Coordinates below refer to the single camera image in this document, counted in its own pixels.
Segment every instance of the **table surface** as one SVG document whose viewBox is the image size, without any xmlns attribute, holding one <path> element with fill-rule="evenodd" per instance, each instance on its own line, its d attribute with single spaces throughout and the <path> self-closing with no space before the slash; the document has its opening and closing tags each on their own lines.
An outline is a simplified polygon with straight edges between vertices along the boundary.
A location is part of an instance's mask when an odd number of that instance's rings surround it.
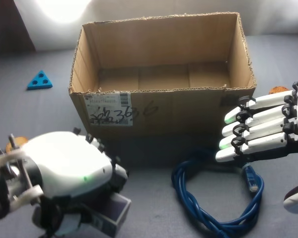
<svg viewBox="0 0 298 238">
<path fill-rule="evenodd" d="M 257 78 L 254 96 L 274 86 L 291 88 L 298 81 L 298 36 L 247 37 Z M 5 56 L 0 58 L 0 146 L 7 136 L 32 138 L 55 130 L 83 128 L 68 95 L 74 51 Z M 49 90 L 25 91 L 33 76 L 44 70 L 53 83 Z M 122 194 L 132 200 L 118 238 L 208 238 L 193 226 L 171 186 L 172 166 L 184 151 L 196 146 L 191 136 L 162 136 L 111 142 L 110 146 L 133 168 Z M 283 208 L 285 194 L 298 185 L 298 154 L 253 163 L 265 181 L 259 221 L 249 238 L 298 237 L 298 215 Z M 238 174 L 202 171 L 188 182 L 200 205 L 220 221 L 237 218 L 250 198 Z M 31 223 L 33 208 L 23 207 L 0 221 L 0 238 L 35 238 L 42 231 Z M 103 237 L 87 228 L 67 237 Z"/>
</svg>

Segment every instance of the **blue triangular block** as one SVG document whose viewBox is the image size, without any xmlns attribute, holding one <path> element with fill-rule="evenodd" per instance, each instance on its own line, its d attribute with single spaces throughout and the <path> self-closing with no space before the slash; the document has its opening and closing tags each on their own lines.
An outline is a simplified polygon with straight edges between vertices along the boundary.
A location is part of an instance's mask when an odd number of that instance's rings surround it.
<svg viewBox="0 0 298 238">
<path fill-rule="evenodd" d="M 27 90 L 42 89 L 42 88 L 52 88 L 53 84 L 46 76 L 46 74 L 41 70 L 28 84 Z"/>
</svg>

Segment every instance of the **cardboard box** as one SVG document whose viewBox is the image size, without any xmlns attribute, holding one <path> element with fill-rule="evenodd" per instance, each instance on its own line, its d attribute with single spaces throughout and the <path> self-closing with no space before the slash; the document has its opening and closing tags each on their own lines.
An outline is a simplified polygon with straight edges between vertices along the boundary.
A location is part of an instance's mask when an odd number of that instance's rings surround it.
<svg viewBox="0 0 298 238">
<path fill-rule="evenodd" d="M 69 94 L 89 133 L 121 138 L 220 134 L 255 87 L 240 16 L 226 12 L 83 25 Z"/>
</svg>

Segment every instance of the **brown round object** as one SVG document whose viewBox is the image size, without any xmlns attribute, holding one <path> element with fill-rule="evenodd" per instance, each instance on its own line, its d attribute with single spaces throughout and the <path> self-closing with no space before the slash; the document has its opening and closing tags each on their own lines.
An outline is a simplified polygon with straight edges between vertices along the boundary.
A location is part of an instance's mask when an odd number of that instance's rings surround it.
<svg viewBox="0 0 298 238">
<path fill-rule="evenodd" d="M 23 136 L 20 136 L 20 137 L 16 137 L 15 138 L 15 143 L 18 145 L 18 146 L 21 146 L 23 144 L 25 144 L 26 142 L 28 141 L 27 138 L 23 137 Z M 11 143 L 8 143 L 5 147 L 5 151 L 6 152 L 10 152 L 11 151 Z"/>
<path fill-rule="evenodd" d="M 283 86 L 278 86 L 278 87 L 274 87 L 269 91 L 269 94 L 274 94 L 274 93 L 280 93 L 280 92 L 285 92 L 285 91 L 289 91 L 288 88 L 285 88 Z"/>
</svg>

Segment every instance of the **robotic arm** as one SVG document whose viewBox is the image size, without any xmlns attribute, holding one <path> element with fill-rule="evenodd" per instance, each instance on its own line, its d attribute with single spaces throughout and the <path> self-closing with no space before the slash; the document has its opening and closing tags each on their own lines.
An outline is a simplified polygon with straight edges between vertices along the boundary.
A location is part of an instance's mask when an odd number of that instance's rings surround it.
<svg viewBox="0 0 298 238">
<path fill-rule="evenodd" d="M 286 92 L 242 97 L 225 116 L 217 162 L 253 162 L 298 153 L 298 82 Z M 298 213 L 298 186 L 286 194 L 284 207 Z"/>
<path fill-rule="evenodd" d="M 0 219 L 37 204 L 33 223 L 43 238 L 62 236 L 91 225 L 113 237 L 124 222 L 130 200 L 118 194 L 128 173 L 90 135 L 42 134 L 19 148 L 0 149 Z"/>
</svg>

